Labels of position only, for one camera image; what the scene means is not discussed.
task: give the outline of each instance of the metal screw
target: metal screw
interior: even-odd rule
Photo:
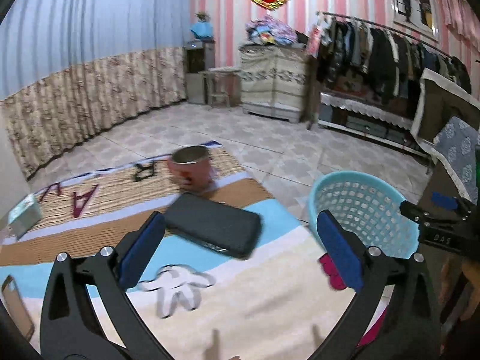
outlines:
[[[67,259],[67,254],[63,251],[62,253],[59,253],[57,256],[57,261],[65,261]]]
[[[423,263],[423,254],[420,254],[420,253],[415,253],[413,255],[413,259],[417,262],[417,263]]]
[[[368,252],[369,252],[370,256],[373,256],[373,257],[378,257],[382,253],[380,251],[380,249],[378,249],[376,246],[369,247]]]
[[[108,257],[113,253],[113,248],[111,246],[105,246],[100,250],[100,254],[104,257]]]

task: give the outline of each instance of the blue gripper pad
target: blue gripper pad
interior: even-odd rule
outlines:
[[[135,287],[165,234],[165,217],[156,212],[139,230],[140,235],[118,267],[118,284],[123,290]]]
[[[317,232],[338,274],[346,286],[359,292],[363,287],[362,266],[340,231],[342,226],[330,212],[322,211],[317,217]]]
[[[452,196],[441,195],[438,192],[432,192],[431,202],[438,207],[445,208],[446,210],[453,211],[458,207],[457,201]]]

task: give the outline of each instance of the black case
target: black case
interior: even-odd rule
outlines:
[[[262,229],[258,214],[184,193],[165,212],[166,227],[214,251],[246,259]]]

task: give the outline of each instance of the clothing rail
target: clothing rail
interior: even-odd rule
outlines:
[[[331,12],[322,12],[323,15],[325,16],[336,16],[336,17],[343,17],[344,19],[351,19],[351,20],[357,20],[357,21],[361,21],[363,23],[368,23],[368,24],[371,24],[375,27],[381,27],[381,28],[385,28],[386,30],[389,30],[389,31],[393,31],[393,32],[396,32],[396,33],[399,33],[401,34],[402,36],[406,36],[408,38],[411,38],[411,39],[414,39],[416,40],[417,42],[420,42],[420,43],[423,43],[423,44],[426,44],[429,48],[435,50],[435,51],[438,51],[439,53],[443,54],[444,56],[447,56],[449,58],[452,58],[450,55],[448,55],[447,53],[445,53],[444,51],[440,50],[439,48],[435,47],[435,46],[432,46],[430,43],[427,43],[427,42],[424,42],[423,40],[417,38],[417,37],[414,37],[412,35],[409,35],[405,32],[402,32],[402,31],[399,31],[399,30],[396,30],[395,28],[392,28],[392,27],[387,27],[387,26],[384,26],[383,24],[378,24],[378,23],[375,23],[374,21],[370,21],[370,20],[365,20],[365,19],[360,19],[359,17],[354,17],[354,16],[347,16],[347,15],[340,15],[338,13],[331,13]]]

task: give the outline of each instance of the blue curtain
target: blue curtain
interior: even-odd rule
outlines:
[[[181,47],[190,0],[16,0],[0,25],[0,100],[68,66]]]

